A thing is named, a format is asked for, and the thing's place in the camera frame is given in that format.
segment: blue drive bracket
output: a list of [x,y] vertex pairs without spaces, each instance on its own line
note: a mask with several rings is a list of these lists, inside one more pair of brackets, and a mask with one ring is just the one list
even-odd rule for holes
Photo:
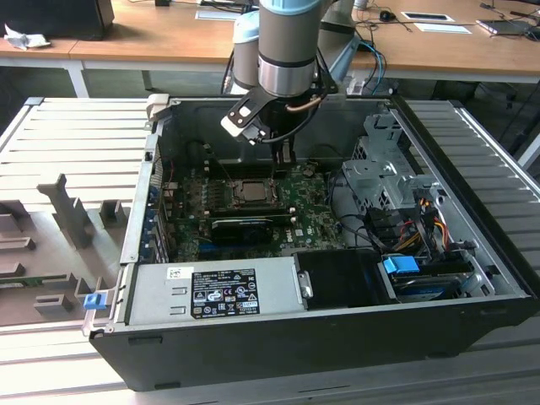
[[383,263],[387,274],[419,273],[419,265],[412,256],[391,256]]
[[83,307],[85,310],[106,310],[107,309],[107,293],[93,293],[84,297]]

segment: sticker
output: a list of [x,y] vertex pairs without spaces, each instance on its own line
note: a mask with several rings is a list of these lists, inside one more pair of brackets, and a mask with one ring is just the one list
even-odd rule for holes
[[0,289],[23,289],[24,284],[22,283],[4,283],[0,284]]
[[190,272],[192,278],[192,317],[255,315],[259,299],[255,269]]
[[167,278],[169,280],[176,278],[191,278],[194,267],[169,267],[167,268]]

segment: white tissue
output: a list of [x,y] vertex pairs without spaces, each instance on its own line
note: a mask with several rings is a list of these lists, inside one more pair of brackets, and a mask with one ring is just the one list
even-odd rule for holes
[[9,42],[16,48],[26,51],[28,48],[37,48],[40,46],[49,46],[51,42],[47,42],[45,36],[41,34],[21,34],[20,32],[11,30],[7,25],[4,25],[6,28],[6,35],[3,36],[3,39]]

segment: warning label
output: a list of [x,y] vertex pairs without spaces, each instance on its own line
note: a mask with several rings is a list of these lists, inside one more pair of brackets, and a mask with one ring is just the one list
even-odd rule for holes
[[254,268],[193,273],[192,317],[258,314],[258,295]]

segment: wooden table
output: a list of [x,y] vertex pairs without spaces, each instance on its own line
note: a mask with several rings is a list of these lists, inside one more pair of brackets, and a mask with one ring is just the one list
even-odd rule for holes
[[[480,1],[380,0],[377,3],[390,7],[402,22],[411,22],[401,14],[408,11],[447,14],[456,21],[449,24],[475,24],[465,25],[472,32],[470,35],[422,32],[413,24],[407,24],[412,31],[408,32],[401,24],[378,24],[373,35],[377,49],[388,61],[387,77],[529,83],[540,78],[540,43],[518,37],[490,37],[487,30],[476,25],[476,20],[499,19],[499,16],[480,8]],[[510,15],[511,10],[524,13],[535,10],[532,5],[516,2],[498,0],[495,4],[508,19],[515,18]],[[374,8],[353,12],[353,16],[356,20],[379,21],[379,13]],[[369,40],[370,32],[360,27],[359,33]],[[364,57],[357,55],[353,68],[365,69],[365,62]]]
[[[115,23],[103,41],[53,40],[53,47],[27,52],[0,44],[0,65],[65,68],[79,97],[88,97],[86,69],[143,71],[223,72],[232,49],[233,23],[195,19],[196,4],[172,3],[156,8],[153,1],[130,3],[112,0]],[[401,11],[449,14],[456,23],[474,24],[477,19],[497,19],[479,7],[479,0],[378,0],[390,7],[400,21]],[[530,13],[531,5],[497,1],[497,7]],[[354,12],[356,19],[378,22],[379,10]],[[471,35],[421,32],[408,24],[378,24],[377,48],[388,61],[389,78],[426,78],[465,81],[536,83],[540,78],[540,44],[525,38],[490,38],[479,26],[467,26]],[[359,25],[359,33],[370,38]],[[355,76],[373,68],[373,57],[359,52],[352,64]]]

